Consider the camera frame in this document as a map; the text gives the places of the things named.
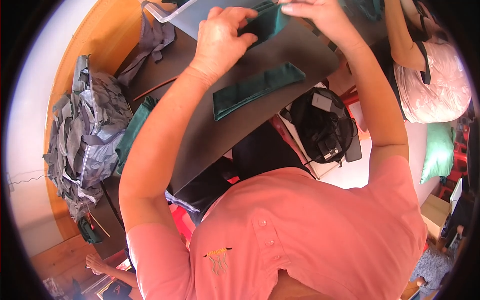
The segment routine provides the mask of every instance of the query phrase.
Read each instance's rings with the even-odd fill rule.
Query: clear plastic bin
[[[164,7],[164,10],[160,10],[155,5],[147,4],[145,8],[159,21],[162,23],[168,22],[171,19],[175,18],[179,13],[184,11],[187,7],[197,2],[197,0],[190,0],[187,3],[183,4],[181,7],[172,3],[162,3],[162,0],[150,0],[150,2],[155,2]]]

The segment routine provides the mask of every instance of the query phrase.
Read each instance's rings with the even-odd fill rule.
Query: white wall
[[[65,0],[26,59],[13,95],[7,130],[7,172],[12,182],[44,174],[42,154],[50,90],[72,35],[95,2]],[[13,188],[13,216],[27,254],[33,256],[61,243],[45,178],[14,184]]]
[[[420,205],[425,202],[428,195],[438,184],[440,178],[433,177],[424,184],[420,184],[421,172],[423,170],[423,161],[427,147],[427,124],[405,123],[408,134],[408,145],[410,148],[409,162],[412,172],[413,186]],[[363,187],[368,183],[368,170],[370,162],[370,151],[372,150],[372,140],[360,141],[362,159],[344,163],[342,168],[334,169],[320,180],[339,186],[343,189]]]

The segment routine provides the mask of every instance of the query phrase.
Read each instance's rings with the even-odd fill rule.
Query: pillow
[[[435,176],[448,176],[453,167],[455,131],[450,122],[427,124],[427,151],[420,184]]]

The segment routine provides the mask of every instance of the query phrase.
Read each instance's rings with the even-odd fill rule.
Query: plastic container
[[[154,0],[154,1],[150,1],[150,2],[155,2],[155,3],[158,3],[160,4],[161,3],[161,0]],[[159,9],[158,7],[156,7],[155,5],[153,4],[147,4],[145,5],[145,8],[161,23],[165,23],[165,22],[168,22],[170,21],[171,19],[175,18],[179,13],[181,13],[182,11],[184,11],[185,9],[187,9],[187,7],[189,7],[190,5],[194,4],[195,2],[197,2],[197,0],[190,0],[188,1],[187,3],[183,4],[181,7],[176,7],[176,8],[173,8],[173,10],[171,11],[167,11],[167,10],[161,10]],[[163,4],[170,4],[172,5],[173,7],[175,7],[175,4],[171,4],[171,3],[163,3]]]

